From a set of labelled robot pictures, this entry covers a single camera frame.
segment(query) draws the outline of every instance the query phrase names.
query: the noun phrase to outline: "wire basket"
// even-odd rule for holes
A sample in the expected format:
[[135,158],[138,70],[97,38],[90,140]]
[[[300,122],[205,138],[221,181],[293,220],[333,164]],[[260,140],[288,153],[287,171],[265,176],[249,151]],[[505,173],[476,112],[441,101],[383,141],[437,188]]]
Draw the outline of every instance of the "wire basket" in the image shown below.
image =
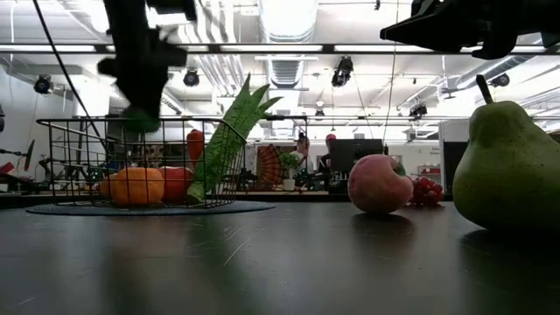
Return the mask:
[[[70,202],[59,205],[72,207],[211,208],[233,203],[245,163],[245,139],[221,119],[163,117],[160,121],[158,132],[144,134],[129,132],[130,120],[118,117],[38,120],[48,128],[50,157],[42,164],[52,196],[70,197]],[[242,145],[231,161],[223,160],[216,167],[215,161],[207,164],[207,133],[219,126],[225,132],[214,135],[221,137],[213,139],[219,144],[214,155],[217,151],[218,157],[224,157],[232,143]],[[201,139],[187,141],[189,129],[202,131]],[[191,157],[189,146],[199,148],[198,158]],[[204,176],[209,173],[213,180]],[[193,185],[203,187],[203,200],[189,197]]]

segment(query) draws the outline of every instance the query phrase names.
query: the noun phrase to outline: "person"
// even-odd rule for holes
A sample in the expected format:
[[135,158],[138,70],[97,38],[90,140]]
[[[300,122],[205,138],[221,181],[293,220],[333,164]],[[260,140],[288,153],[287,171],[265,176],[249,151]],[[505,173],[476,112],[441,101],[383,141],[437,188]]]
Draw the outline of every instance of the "person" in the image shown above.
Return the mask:
[[307,167],[307,173],[313,174],[313,161],[308,158],[309,156],[309,138],[303,133],[299,133],[299,138],[297,139],[297,149],[290,154],[297,157],[297,162],[299,167],[296,172],[301,172]]
[[326,149],[328,150],[328,153],[326,153],[321,158],[321,160],[319,161],[318,172],[323,172],[323,173],[330,173],[331,172],[331,142],[333,140],[336,140],[335,135],[329,134],[328,136],[326,136],[325,144],[326,144]]

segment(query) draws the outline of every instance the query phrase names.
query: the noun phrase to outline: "green pear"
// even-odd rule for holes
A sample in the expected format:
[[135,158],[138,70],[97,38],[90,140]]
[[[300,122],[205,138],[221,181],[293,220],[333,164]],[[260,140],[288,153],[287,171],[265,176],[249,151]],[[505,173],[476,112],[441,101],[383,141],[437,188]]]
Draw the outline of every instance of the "green pear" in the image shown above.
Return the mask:
[[512,101],[477,108],[453,200],[490,230],[560,232],[560,144]]

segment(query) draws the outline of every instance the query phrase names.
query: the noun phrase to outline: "pear stem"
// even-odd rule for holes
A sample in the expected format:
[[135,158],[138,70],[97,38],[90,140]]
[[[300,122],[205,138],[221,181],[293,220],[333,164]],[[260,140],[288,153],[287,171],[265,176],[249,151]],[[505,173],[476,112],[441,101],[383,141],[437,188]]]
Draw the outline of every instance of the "pear stem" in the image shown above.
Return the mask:
[[477,74],[476,84],[479,86],[480,92],[482,93],[482,97],[484,97],[484,102],[486,102],[486,105],[492,104],[494,100],[492,99],[492,95],[490,94],[490,89],[488,88],[487,80],[484,75]]

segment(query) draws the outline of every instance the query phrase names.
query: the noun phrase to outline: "dark table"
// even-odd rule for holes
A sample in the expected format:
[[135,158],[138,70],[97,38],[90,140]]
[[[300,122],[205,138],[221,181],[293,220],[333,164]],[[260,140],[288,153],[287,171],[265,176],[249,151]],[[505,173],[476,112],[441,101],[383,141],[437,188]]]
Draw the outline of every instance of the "dark table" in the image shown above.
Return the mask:
[[2,314],[560,314],[554,240],[497,237],[452,204],[203,217],[0,212]]

